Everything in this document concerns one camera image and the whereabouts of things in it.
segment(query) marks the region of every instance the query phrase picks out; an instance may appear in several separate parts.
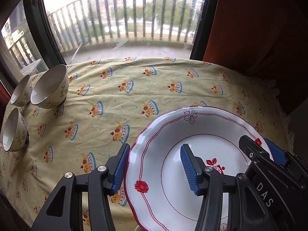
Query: red flower design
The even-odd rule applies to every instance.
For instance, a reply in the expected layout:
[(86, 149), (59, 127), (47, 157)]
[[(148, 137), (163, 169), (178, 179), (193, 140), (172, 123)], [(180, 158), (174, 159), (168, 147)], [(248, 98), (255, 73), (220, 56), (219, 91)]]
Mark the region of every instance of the red flower design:
[(149, 186), (147, 185), (147, 183), (145, 181), (142, 181), (142, 180), (138, 180), (136, 181), (135, 183), (135, 189), (144, 194), (146, 193), (147, 191), (149, 191)]
[(255, 139), (255, 143), (258, 144), (259, 146), (262, 145), (262, 142), (261, 142), (261, 140), (259, 138)]
[(206, 163), (211, 166), (213, 166), (216, 162), (217, 162), (216, 158), (214, 158), (213, 160), (206, 160)]
[(221, 167), (220, 165), (213, 166), (213, 169), (216, 169), (218, 172), (220, 172), (222, 175), (224, 174), (223, 170), (225, 167)]

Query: glass pane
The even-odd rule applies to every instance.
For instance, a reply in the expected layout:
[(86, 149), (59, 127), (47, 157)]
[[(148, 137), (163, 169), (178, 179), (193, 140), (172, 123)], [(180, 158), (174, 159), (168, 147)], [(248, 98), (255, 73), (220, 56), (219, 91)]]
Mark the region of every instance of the glass pane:
[(1, 44), (7, 48), (5, 64), (15, 81), (48, 70), (29, 31), (23, 1), (11, 13), (1, 34), (4, 40)]
[(204, 0), (44, 0), (67, 64), (116, 57), (189, 59)]

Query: blue gripper pad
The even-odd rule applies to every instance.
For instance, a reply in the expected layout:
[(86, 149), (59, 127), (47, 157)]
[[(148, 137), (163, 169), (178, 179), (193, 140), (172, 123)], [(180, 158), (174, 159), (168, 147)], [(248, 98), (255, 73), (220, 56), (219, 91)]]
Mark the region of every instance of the blue gripper pad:
[(198, 175), (184, 145), (181, 146), (180, 155), (190, 190), (193, 191), (195, 195), (198, 195), (200, 190), (198, 187)]
[(111, 187), (111, 190), (116, 193), (122, 185), (122, 181), (124, 178), (124, 172), (125, 172), (125, 166), (128, 160), (128, 154), (129, 154), (130, 146), (127, 144), (119, 162), (118, 166), (113, 174), (113, 185)]
[(285, 166), (288, 160), (285, 158), (284, 151), (267, 138), (264, 138), (264, 140), (273, 156), (274, 162), (276, 162), (278, 165)]

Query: tablecloth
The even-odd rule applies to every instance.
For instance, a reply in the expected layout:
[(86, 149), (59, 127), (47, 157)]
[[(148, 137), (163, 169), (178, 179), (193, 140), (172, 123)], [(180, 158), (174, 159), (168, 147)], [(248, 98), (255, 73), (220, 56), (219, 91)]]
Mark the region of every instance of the tablecloth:
[[(11, 153), (0, 147), (0, 187), (29, 226), (66, 172), (89, 173), (105, 164), (122, 143), (132, 145), (155, 117), (179, 107), (225, 109), (290, 151), (275, 94), (265, 82), (236, 71), (169, 57), (94, 60), (67, 70), (70, 87), (62, 105), (19, 108), (30, 133), (29, 148)], [(33, 85), (42, 74), (31, 77)], [(7, 106), (4, 123), (13, 108)], [(116, 230), (134, 231), (124, 188), (108, 198)], [(83, 220), (90, 230), (86, 193)]]

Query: screw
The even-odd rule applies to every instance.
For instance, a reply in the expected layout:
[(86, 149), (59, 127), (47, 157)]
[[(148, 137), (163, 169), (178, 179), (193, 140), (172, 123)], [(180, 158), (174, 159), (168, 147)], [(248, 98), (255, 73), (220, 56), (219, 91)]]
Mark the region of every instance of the screw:
[(98, 170), (98, 171), (101, 171), (101, 172), (105, 171), (106, 169), (107, 169), (107, 167), (104, 166), (104, 165), (99, 166), (99, 167), (97, 168), (97, 170)]
[(73, 173), (67, 172), (64, 176), (65, 176), (65, 178), (71, 178), (73, 176)]
[(39, 0), (32, 0), (32, 4), (36, 5), (38, 3)]
[(206, 166), (204, 170), (207, 172), (212, 172), (214, 169), (210, 166)]
[(238, 177), (242, 180), (245, 180), (246, 179), (246, 175), (245, 174), (239, 174)]

